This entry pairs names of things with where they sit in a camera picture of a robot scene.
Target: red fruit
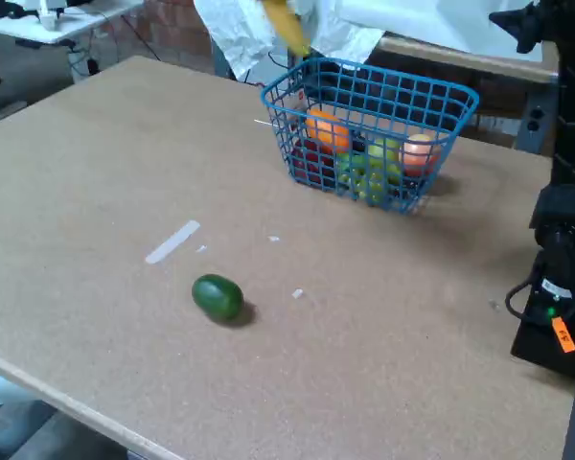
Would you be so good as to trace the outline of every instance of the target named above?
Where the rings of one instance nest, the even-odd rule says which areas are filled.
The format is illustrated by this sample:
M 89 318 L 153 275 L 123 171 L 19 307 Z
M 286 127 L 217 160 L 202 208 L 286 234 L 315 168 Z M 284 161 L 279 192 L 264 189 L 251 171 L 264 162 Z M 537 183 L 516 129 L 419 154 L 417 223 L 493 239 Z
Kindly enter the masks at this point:
M 321 175 L 324 177 L 334 177 L 334 159 L 332 157 L 332 149 L 320 146 L 311 139 L 305 139 L 304 147 L 305 154 L 303 155 L 303 143 L 300 140 L 296 141 L 294 150 L 291 152 L 290 161 L 294 166 L 294 175 L 301 179 L 308 179 L 309 182 L 321 184 Z M 297 160 L 295 158 L 303 158 L 306 161 Z M 309 173 L 300 171 L 296 168 L 306 169 Z

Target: white desk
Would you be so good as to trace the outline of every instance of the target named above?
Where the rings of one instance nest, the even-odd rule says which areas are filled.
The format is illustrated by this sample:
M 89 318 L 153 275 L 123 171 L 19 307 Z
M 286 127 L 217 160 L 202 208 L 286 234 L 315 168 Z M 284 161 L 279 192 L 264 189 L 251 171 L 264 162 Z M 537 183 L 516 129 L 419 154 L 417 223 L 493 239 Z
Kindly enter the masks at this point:
M 35 16 L 21 19 L 0 19 L 0 34 L 37 41 L 48 45 L 66 38 L 77 40 L 81 34 L 101 26 L 104 22 L 142 7 L 144 0 L 95 0 L 80 7 L 67 8 L 56 23 L 54 31 L 46 30 Z M 69 53 L 68 60 L 74 82 L 87 74 L 85 52 Z

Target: brick wall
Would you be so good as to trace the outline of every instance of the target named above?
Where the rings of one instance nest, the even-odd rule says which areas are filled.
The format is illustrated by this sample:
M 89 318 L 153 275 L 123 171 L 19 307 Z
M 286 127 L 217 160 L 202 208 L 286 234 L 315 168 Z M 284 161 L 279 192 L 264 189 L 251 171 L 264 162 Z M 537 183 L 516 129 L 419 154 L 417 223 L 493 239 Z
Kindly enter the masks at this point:
M 141 10 L 126 19 L 162 60 L 175 61 L 175 53 L 194 60 L 211 57 L 211 40 L 193 0 L 146 0 Z M 103 27 L 108 35 L 105 41 L 115 34 L 120 48 L 141 49 L 140 40 L 121 18 L 111 21 L 111 26 Z

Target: floor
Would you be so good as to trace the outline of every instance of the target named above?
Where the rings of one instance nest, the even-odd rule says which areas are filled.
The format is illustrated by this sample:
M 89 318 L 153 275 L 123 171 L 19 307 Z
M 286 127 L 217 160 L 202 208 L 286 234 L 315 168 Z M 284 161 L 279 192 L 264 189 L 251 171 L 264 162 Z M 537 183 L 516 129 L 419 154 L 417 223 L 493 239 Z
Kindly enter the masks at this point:
M 89 46 L 91 55 L 101 69 L 113 65 L 117 59 L 124 60 L 133 55 L 154 58 L 142 44 L 137 42 L 115 42 L 108 35 L 91 35 L 84 38 L 83 46 Z M 171 49 L 154 49 L 164 62 L 213 73 L 210 57 L 188 55 Z M 33 104 L 72 84 L 70 68 L 66 58 L 67 49 L 43 46 L 31 50 L 16 46 L 14 38 L 0 35 L 0 108 L 14 102 Z
M 18 402 L 0 407 L 0 449 L 11 460 L 126 460 L 124 448 L 59 412 L 20 447 L 25 426 L 40 404 L 45 405 Z
M 115 43 L 108 36 L 92 36 L 92 56 L 106 68 L 132 55 L 151 58 L 150 52 L 135 43 Z M 14 39 L 0 35 L 0 108 L 14 102 L 34 104 L 70 86 L 72 77 L 66 58 L 66 49 L 42 47 L 31 50 L 16 46 Z M 163 60 L 212 73 L 209 57 L 188 56 L 176 50 L 154 50 Z M 116 446 L 99 433 L 56 413 L 36 434 L 14 450 L 10 439 L 16 438 L 21 422 L 34 410 L 33 403 L 23 402 L 0 407 L 0 446 L 12 453 L 12 460 L 123 460 L 124 449 Z

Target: white tape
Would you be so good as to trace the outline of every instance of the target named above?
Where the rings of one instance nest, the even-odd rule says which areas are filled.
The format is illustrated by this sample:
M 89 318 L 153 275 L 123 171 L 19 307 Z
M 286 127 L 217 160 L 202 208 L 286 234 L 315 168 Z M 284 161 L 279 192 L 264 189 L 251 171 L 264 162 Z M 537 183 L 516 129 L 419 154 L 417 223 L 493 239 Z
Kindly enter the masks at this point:
M 570 299 L 573 297 L 570 290 L 565 289 L 564 287 L 556 286 L 551 281 L 549 281 L 547 278 L 543 278 L 543 282 L 541 283 L 540 286 L 543 289 L 545 289 L 547 292 L 549 292 L 550 294 L 557 295 L 557 296 L 562 297 L 564 299 Z
M 145 262 L 148 264 L 157 264 L 170 253 L 172 253 L 177 248 L 177 246 L 190 238 L 198 228 L 200 228 L 200 224 L 195 220 L 190 220 L 179 230 L 177 230 L 174 235 L 172 235 L 170 238 L 160 244 L 157 249 L 150 253 L 145 258 Z

